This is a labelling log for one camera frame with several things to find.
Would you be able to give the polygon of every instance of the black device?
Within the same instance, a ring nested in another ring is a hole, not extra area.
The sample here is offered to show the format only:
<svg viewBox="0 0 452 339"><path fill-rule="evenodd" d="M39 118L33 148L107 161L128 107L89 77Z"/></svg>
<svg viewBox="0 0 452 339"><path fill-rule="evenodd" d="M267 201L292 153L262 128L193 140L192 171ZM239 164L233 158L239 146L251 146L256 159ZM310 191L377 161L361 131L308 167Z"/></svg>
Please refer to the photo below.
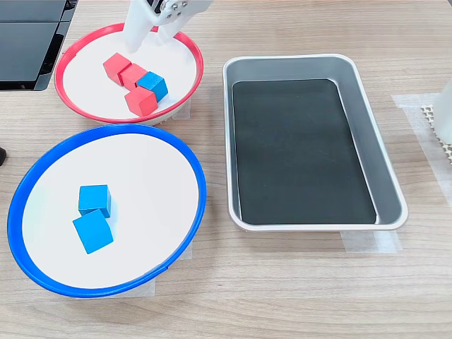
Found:
<svg viewBox="0 0 452 339"><path fill-rule="evenodd" d="M49 85L77 0L0 0L0 90Z"/></svg>
<svg viewBox="0 0 452 339"><path fill-rule="evenodd" d="M3 161L6 159L6 151L0 147L0 166L3 165Z"/></svg>

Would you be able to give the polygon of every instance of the blue cube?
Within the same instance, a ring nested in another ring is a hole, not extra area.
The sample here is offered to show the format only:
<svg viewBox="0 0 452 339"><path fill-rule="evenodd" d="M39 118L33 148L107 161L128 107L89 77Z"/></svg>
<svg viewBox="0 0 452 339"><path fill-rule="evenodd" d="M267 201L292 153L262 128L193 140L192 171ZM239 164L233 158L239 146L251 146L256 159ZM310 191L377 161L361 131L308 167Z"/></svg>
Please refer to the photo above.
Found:
<svg viewBox="0 0 452 339"><path fill-rule="evenodd" d="M112 197L107 185L82 186L78 195L78 211L81 215L100 210L104 217L110 218Z"/></svg>
<svg viewBox="0 0 452 339"><path fill-rule="evenodd" d="M153 91L157 102L161 101L161 99L168 94L165 79L153 72L147 72L147 74L138 80L136 84L146 90Z"/></svg>
<svg viewBox="0 0 452 339"><path fill-rule="evenodd" d="M110 226L100 210L95 210L75 219L73 225L76 227L87 254L91 254L113 242Z"/></svg>

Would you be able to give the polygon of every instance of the blue rim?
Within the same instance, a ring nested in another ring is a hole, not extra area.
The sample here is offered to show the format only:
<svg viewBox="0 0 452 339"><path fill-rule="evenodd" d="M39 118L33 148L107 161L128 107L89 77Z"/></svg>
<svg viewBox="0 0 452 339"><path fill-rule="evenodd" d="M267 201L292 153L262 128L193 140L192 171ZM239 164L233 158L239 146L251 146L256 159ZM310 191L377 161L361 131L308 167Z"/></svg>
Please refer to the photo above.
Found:
<svg viewBox="0 0 452 339"><path fill-rule="evenodd" d="M25 243L23 241L22 234L22 219L23 211L25 209L25 204L27 203L28 196L30 195L33 187L35 186L37 180L44 174L44 172L59 158L63 157L65 154L71 152L72 150L90 143L91 141L105 138L107 136L114 136L117 134L125 133L138 133L145 134L148 136L153 136L163 140L170 145L174 146L184 157L189 161L191 167L196 176L199 189L198 197L198 209L196 211L196 216L193 221L193 225L184 241L180 244L179 248L163 263L161 263L156 268L147 272L139 278L133 279L131 281L125 282L117 286L105 287L105 288L79 288L71 287L68 285L61 284L47 275L45 275L36 265L33 263L32 259L28 255L27 249L25 248ZM67 295L70 297L79 298L94 298L94 297L106 297L108 295L115 295L118 293L125 292L132 288L135 288L149 280L155 278L157 275L166 271L168 267L176 261L177 258L184 252L185 248L190 244L191 240L194 238L196 231L201 224L203 218L204 210L206 209L207 201L207 185L206 178L204 177L203 169L200 162L194 155L193 151L180 139L172 134L157 129L151 126L137 125L137 124L116 124L97 127L95 129L90 129L84 131L80 134L76 134L65 141L59 143L53 147L49 152L44 154L27 172L20 182L16 192L14 193L13 200L9 207L8 213L8 241L11 252L16 260L17 264L22 268L28 277L30 277L37 284L43 286L47 290L50 290L61 295Z"/></svg>

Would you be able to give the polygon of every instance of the wooden cube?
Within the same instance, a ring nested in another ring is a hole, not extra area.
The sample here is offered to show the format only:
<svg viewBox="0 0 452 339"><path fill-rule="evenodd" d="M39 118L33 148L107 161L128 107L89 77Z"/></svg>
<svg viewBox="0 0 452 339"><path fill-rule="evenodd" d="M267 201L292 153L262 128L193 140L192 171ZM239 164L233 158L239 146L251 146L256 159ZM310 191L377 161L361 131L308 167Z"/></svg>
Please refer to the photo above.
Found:
<svg viewBox="0 0 452 339"><path fill-rule="evenodd" d="M152 90L155 93L157 102L161 101L161 99L168 94L165 79L153 72L147 72L147 74L137 82L137 85L146 90Z"/></svg>
<svg viewBox="0 0 452 339"><path fill-rule="evenodd" d="M140 117L145 117L158 108L154 92L142 87L134 88L125 98L130 112Z"/></svg>
<svg viewBox="0 0 452 339"><path fill-rule="evenodd" d="M124 69L121 73L121 79L124 83L124 87L128 90L133 90L136 88L136 83L140 80L144 75L147 74L145 69L142 69L137 64L132 64L130 67Z"/></svg>
<svg viewBox="0 0 452 339"><path fill-rule="evenodd" d="M81 215L100 210L110 218L112 197L107 185L82 186L78 194L78 211Z"/></svg>
<svg viewBox="0 0 452 339"><path fill-rule="evenodd" d="M73 221L87 254L91 254L113 242L108 222L100 210L94 210Z"/></svg>
<svg viewBox="0 0 452 339"><path fill-rule="evenodd" d="M132 63L127 58L120 55L120 53L116 53L104 62L104 69L110 79L118 85L123 86L124 83L121 79L121 72L131 65Z"/></svg>

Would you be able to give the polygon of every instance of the wooden table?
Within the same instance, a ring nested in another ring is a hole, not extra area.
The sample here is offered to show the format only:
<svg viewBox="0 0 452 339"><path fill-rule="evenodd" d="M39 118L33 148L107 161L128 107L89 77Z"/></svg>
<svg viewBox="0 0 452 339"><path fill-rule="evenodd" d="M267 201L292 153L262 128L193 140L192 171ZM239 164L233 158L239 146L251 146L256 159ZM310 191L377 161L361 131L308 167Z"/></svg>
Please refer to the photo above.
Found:
<svg viewBox="0 0 452 339"><path fill-rule="evenodd" d="M81 1L65 47L124 20L125 1ZM157 278L155 297L79 300L37 286L13 260L8 206L52 146L97 126L53 83L0 93L0 338L452 338L452 213L392 94L452 78L452 8L428 1L223 1L185 28L206 71L192 119L161 127L201 161L208 206L194 258ZM339 233L245 233L226 209L221 68L245 55L337 52L358 66L410 208L398 254L351 254Z"/></svg>

